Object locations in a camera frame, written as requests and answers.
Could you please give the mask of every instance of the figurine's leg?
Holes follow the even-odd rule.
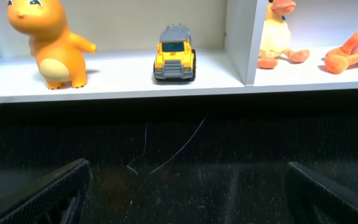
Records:
[[[86,77],[86,70],[82,70],[80,72],[77,72],[76,75],[73,75],[73,78],[71,79],[71,85],[73,88],[81,88],[84,87],[88,82],[88,79]]]
[[[65,85],[65,83],[63,83],[63,82],[53,82],[50,80],[45,80],[45,81],[47,81],[48,89],[50,89],[50,90],[57,90]]]
[[[273,52],[261,52],[259,51],[260,57],[258,58],[258,68],[273,69],[277,66],[277,59],[274,58]]]
[[[352,50],[358,44],[358,31],[352,35],[352,37],[346,41],[346,43],[342,47],[338,47],[335,49],[330,50],[327,54],[328,55],[340,55],[340,56],[349,56],[352,53]]]
[[[328,55],[324,62],[330,72],[333,74],[340,74],[350,65],[358,63],[358,53],[349,56]]]
[[[298,52],[294,52],[293,50],[286,50],[284,51],[284,54],[295,63],[303,63],[309,58],[310,51],[300,50]]]

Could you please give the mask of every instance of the yellow toy truck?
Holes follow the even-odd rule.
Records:
[[[153,73],[158,81],[195,80],[196,50],[191,47],[191,31],[186,26],[167,26],[161,33]]]

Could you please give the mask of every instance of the orange foot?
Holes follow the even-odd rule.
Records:
[[[65,85],[65,83],[62,82],[53,82],[48,80],[47,83],[48,83],[48,89],[50,90],[58,90]]]
[[[290,59],[295,63],[303,63],[309,58],[309,56],[309,50],[300,50],[298,52],[295,52]]]
[[[258,68],[273,69],[277,66],[277,59],[261,57],[258,59]]]
[[[346,51],[342,50],[340,47],[337,47],[335,49],[330,50],[326,54],[326,57],[330,56],[330,55],[349,56],[350,54],[351,54],[350,52],[346,52]]]
[[[326,68],[333,74],[340,74],[349,67],[349,61],[340,55],[328,55],[325,60]]]

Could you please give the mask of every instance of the duck beak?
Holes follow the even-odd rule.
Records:
[[[295,9],[296,3],[292,0],[274,0],[272,11],[278,15],[285,16]]]

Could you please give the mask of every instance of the truck roof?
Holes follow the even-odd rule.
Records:
[[[168,25],[164,32],[161,33],[160,42],[182,42],[191,38],[191,31],[184,25]]]

